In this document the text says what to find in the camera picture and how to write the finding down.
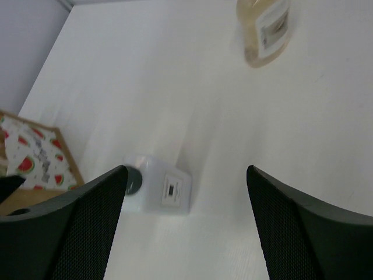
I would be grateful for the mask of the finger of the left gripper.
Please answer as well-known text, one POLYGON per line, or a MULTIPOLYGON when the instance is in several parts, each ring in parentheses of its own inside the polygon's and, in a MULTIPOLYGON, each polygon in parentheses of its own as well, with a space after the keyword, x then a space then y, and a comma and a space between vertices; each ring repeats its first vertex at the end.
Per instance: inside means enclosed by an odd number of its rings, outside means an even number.
POLYGON ((18 175, 1 177, 0 179, 0 203, 6 201, 25 181, 18 175))

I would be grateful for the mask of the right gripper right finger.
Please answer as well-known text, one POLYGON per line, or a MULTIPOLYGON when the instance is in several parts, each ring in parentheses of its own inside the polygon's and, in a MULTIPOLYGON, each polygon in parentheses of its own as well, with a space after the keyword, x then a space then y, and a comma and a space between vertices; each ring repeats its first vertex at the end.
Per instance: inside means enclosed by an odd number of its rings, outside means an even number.
POLYGON ((251 165, 248 195, 270 279, 372 279, 372 217, 251 165))

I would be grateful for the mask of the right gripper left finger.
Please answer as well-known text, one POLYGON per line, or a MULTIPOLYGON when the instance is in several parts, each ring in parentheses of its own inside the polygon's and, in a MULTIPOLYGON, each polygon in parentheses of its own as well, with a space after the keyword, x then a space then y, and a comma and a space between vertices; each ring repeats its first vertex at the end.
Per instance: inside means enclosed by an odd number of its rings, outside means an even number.
POLYGON ((1 279, 103 279, 128 171, 1 217, 1 279))

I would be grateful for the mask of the white bottle grey cap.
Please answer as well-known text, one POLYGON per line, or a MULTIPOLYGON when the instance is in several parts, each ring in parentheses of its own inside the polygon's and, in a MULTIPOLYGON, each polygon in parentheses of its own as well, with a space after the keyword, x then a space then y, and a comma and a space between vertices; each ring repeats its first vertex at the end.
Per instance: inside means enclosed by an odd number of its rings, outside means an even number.
POLYGON ((122 212, 188 215, 192 177, 174 165, 150 155, 128 154, 128 171, 122 212))

